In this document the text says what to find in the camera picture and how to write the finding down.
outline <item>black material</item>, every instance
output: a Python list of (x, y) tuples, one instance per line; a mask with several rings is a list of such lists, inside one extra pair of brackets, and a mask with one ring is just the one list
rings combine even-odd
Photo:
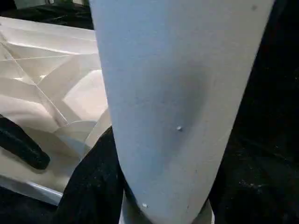
[(35, 169), (46, 169), (50, 157), (11, 120), (0, 115), (0, 146)]
[(48, 224), (56, 206), (0, 188), (1, 224)]
[(216, 224), (299, 223), (299, 1), (279, 1), (210, 200)]
[(74, 3), (55, 3), (21, 10), (7, 11), (1, 13), (1, 16), (93, 29), (90, 8)]
[(0, 12), (16, 9), (14, 0), (4, 0), (0, 4)]
[(75, 169), (52, 224), (118, 224), (123, 177), (112, 128)]

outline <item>white tube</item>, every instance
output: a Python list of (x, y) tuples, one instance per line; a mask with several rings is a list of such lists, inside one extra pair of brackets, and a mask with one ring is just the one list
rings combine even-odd
[(121, 168), (154, 224), (214, 182), (273, 0), (92, 0)]

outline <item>white cylindrical object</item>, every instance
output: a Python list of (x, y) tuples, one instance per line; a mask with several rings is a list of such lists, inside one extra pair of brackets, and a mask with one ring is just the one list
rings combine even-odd
[(214, 182), (273, 0), (92, 0), (121, 168), (147, 218), (190, 224)]

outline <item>small white dot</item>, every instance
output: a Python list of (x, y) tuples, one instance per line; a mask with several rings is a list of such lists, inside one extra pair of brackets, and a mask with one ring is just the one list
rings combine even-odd
[(178, 130), (179, 132), (183, 131), (183, 127), (182, 127), (182, 126), (177, 126), (177, 130)]

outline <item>black cloth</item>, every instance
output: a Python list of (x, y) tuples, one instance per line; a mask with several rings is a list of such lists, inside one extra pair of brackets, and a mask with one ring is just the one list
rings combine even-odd
[(118, 224), (123, 177), (112, 128), (76, 167), (52, 224)]
[(299, 1), (273, 8), (210, 193), (216, 223), (299, 223)]
[(0, 12), (16, 9), (14, 0), (5, 0), (0, 4)]
[(51, 23), (56, 25), (93, 29), (90, 8), (74, 3), (55, 3), (2, 12), (1, 16)]
[(57, 207), (0, 188), (1, 224), (47, 224)]

